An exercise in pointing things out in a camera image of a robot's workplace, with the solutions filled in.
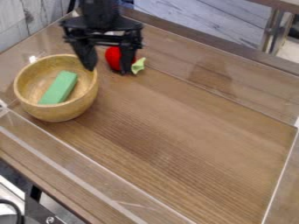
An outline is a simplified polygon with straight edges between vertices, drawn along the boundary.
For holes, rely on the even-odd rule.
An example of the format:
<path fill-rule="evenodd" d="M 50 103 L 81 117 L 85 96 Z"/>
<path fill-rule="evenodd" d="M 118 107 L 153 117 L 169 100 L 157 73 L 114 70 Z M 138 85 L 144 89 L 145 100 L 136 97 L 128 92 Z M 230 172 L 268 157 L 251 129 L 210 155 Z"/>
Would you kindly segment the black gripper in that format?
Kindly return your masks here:
<path fill-rule="evenodd" d="M 142 24 L 121 16 L 117 0 L 78 0 L 80 15 L 60 22 L 65 42 L 86 70 L 96 67 L 94 46 L 120 46 L 120 73 L 129 74 L 142 48 Z"/>

